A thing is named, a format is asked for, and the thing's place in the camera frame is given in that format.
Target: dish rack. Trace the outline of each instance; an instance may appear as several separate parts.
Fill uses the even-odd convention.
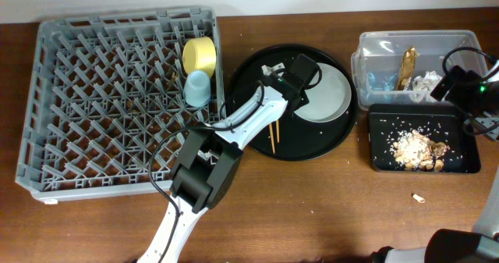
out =
[[[211,37],[212,98],[185,103],[184,44]],[[154,191],[147,166],[159,141],[214,123],[224,98],[214,11],[192,7],[43,22],[37,35],[16,182],[46,204]],[[167,190],[187,133],[163,146],[153,176]]]

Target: crumpled plastic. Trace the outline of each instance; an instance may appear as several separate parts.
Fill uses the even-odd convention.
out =
[[[432,91],[437,84],[442,80],[442,77],[435,71],[426,72],[424,76],[417,76],[412,80],[412,91]],[[430,93],[424,92],[420,94],[410,94],[409,97],[415,103],[426,99],[427,102],[435,102]]]

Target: black round tray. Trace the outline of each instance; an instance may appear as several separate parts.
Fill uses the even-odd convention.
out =
[[[275,123],[273,123],[275,155],[272,153],[268,127],[263,128],[249,143],[251,147],[262,154],[284,161],[303,161],[317,158],[333,150],[349,135],[359,108],[352,79],[345,68],[336,60],[316,48],[301,44],[280,44],[256,52],[235,71],[228,96],[231,97],[233,92],[236,94],[232,97],[231,102],[227,102],[227,113],[231,114],[254,94],[256,89],[246,88],[245,91],[242,91],[242,88],[254,84],[262,76],[262,65],[272,67],[282,62],[286,67],[290,67],[294,58],[300,53],[310,57],[315,62],[322,62],[340,70],[350,83],[352,99],[347,111],[328,123],[312,123],[286,111],[279,119],[280,143],[277,143]]]

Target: transparent container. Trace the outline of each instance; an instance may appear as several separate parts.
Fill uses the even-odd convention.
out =
[[[436,105],[431,91],[394,91],[402,56],[411,46],[416,48],[414,77],[435,71],[443,76],[442,60],[452,49],[473,47],[480,49],[476,35],[470,30],[426,30],[367,32],[360,35],[359,47],[352,55],[352,78],[359,97],[359,106],[367,110],[375,103]],[[457,52],[448,60],[448,67],[459,65],[479,75],[487,72],[482,55]]]

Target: wooden table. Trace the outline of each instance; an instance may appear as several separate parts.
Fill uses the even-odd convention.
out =
[[[273,44],[308,44],[349,68],[359,35],[375,30],[468,29],[484,51],[499,55],[499,9],[228,17],[219,24],[227,82],[244,59]],[[14,183],[37,26],[0,26],[2,261],[131,261],[163,218],[162,196],[49,206]],[[440,228],[471,229],[494,179],[499,144],[478,138],[482,170],[475,175],[378,173],[369,165],[366,121],[358,123],[341,146],[309,162],[275,161],[246,149],[231,190],[199,221],[180,260],[337,261],[387,245],[421,247]]]

